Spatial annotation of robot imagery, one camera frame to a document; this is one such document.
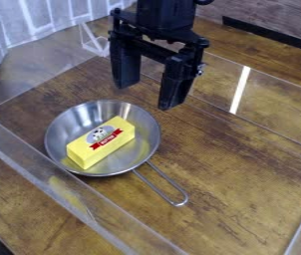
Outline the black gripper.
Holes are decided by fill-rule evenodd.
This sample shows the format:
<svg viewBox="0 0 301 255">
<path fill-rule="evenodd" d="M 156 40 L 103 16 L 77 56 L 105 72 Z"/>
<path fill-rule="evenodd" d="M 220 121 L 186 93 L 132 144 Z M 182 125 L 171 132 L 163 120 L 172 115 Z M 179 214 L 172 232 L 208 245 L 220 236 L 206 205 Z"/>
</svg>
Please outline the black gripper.
<svg viewBox="0 0 301 255">
<path fill-rule="evenodd" d="M 115 8 L 109 31 L 109 53 L 115 85 L 124 89 L 140 81 L 142 56 L 164 62 L 158 108 L 163 111 L 180 105 L 192 81 L 203 74 L 200 62 L 208 41 L 192 32 L 196 6 L 214 0 L 138 0 L 136 11 Z M 152 43 L 182 43 L 178 53 Z"/>
</svg>

